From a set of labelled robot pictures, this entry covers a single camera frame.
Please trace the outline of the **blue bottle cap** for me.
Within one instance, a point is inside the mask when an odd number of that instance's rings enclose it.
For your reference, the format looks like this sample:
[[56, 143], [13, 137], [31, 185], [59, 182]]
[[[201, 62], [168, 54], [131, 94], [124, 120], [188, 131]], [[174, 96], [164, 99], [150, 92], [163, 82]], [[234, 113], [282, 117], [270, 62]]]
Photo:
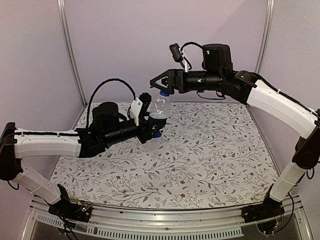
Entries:
[[164, 96], [164, 97], [169, 97], [170, 94], [164, 90], [161, 90], [160, 93], [159, 93], [161, 96]]

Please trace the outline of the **clear plastic Pepsi bottle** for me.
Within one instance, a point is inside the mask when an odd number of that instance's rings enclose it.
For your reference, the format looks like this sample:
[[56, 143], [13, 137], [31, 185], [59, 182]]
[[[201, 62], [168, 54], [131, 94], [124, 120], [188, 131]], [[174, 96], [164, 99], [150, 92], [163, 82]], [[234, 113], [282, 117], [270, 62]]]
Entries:
[[[150, 107], [150, 113], [148, 118], [154, 118], [154, 119], [167, 119], [170, 115], [171, 111], [171, 101], [170, 96], [162, 96], [158, 95], [151, 104]], [[152, 138], [146, 143], [146, 147], [148, 150], [154, 150], [160, 146], [161, 143], [161, 137], [163, 135], [163, 132], [165, 130], [165, 126], [160, 126], [160, 137], [158, 138]]]

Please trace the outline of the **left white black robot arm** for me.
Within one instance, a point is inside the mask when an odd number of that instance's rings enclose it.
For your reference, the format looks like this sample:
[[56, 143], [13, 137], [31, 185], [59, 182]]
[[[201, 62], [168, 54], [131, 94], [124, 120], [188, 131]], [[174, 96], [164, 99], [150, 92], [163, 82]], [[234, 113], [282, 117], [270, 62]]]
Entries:
[[148, 103], [132, 102], [128, 116], [119, 112], [114, 102], [103, 102], [92, 110], [92, 122], [84, 128], [67, 131], [28, 131], [8, 122], [0, 137], [0, 179], [12, 181], [43, 198], [63, 216], [74, 213], [65, 188], [55, 185], [36, 172], [25, 157], [69, 156], [92, 158], [114, 144], [138, 138], [144, 144], [155, 137], [166, 120], [155, 119]]

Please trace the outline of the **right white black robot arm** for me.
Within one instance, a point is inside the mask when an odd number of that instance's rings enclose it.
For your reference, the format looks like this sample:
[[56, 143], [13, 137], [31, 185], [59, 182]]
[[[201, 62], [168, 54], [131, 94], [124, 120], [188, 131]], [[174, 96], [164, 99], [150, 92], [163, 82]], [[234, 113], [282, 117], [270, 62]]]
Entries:
[[231, 50], [227, 44], [201, 45], [202, 70], [193, 70], [177, 44], [169, 47], [175, 62], [182, 69], [169, 69], [150, 80], [150, 86], [172, 95], [191, 91], [215, 91], [217, 96], [229, 96], [246, 106], [258, 108], [280, 120], [298, 135], [292, 160], [279, 179], [270, 187], [265, 202], [259, 206], [262, 218], [269, 218], [298, 183], [307, 170], [313, 169], [320, 159], [320, 112], [306, 107], [268, 83], [257, 73], [235, 71]]

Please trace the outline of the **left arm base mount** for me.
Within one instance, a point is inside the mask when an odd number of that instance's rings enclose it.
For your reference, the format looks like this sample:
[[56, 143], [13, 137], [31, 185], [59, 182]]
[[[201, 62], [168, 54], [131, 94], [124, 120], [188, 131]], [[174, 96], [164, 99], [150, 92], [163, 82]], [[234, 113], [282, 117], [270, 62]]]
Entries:
[[72, 203], [66, 189], [60, 184], [57, 186], [60, 190], [60, 200], [55, 204], [49, 204], [48, 212], [61, 218], [88, 223], [93, 210], [92, 205], [84, 200]]

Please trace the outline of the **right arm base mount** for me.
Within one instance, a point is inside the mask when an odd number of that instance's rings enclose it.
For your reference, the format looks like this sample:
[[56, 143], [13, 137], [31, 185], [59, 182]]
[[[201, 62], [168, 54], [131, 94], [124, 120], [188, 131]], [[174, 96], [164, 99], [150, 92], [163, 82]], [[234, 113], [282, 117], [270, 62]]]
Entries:
[[262, 203], [251, 204], [241, 209], [241, 217], [245, 223], [258, 222], [258, 230], [265, 234], [273, 234], [278, 226], [280, 220], [276, 220], [276, 217], [282, 217], [285, 213], [282, 202], [275, 201], [267, 196]]

